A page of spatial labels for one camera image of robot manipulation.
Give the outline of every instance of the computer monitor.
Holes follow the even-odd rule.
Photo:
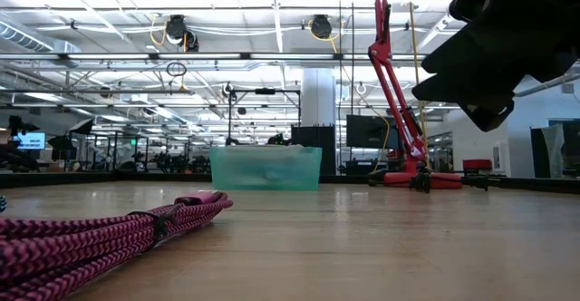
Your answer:
[[[402,149],[399,131],[393,118],[385,116],[391,125],[387,149]],[[378,116],[346,115],[346,146],[382,149],[387,125]]]
[[[43,151],[46,145],[46,133],[44,132],[27,132],[26,134],[18,133],[20,144],[18,149],[22,151]]]

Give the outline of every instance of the wooden floor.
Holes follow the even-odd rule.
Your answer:
[[[4,190],[10,217],[151,209],[205,184]],[[477,189],[322,186],[231,192],[214,225],[69,300],[579,300],[580,198]]]

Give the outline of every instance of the pink braided cable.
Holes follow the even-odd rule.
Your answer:
[[[0,300],[59,300],[100,274],[153,247],[153,217],[173,211],[161,239],[209,223],[233,202],[176,199],[148,215],[82,220],[0,219]]]

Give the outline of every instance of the translucent plastic bin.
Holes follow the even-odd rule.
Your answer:
[[[322,149],[302,146],[213,147],[216,189],[317,190]]]

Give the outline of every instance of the white column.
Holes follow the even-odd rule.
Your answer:
[[[304,68],[302,126],[334,125],[336,81],[334,68]]]

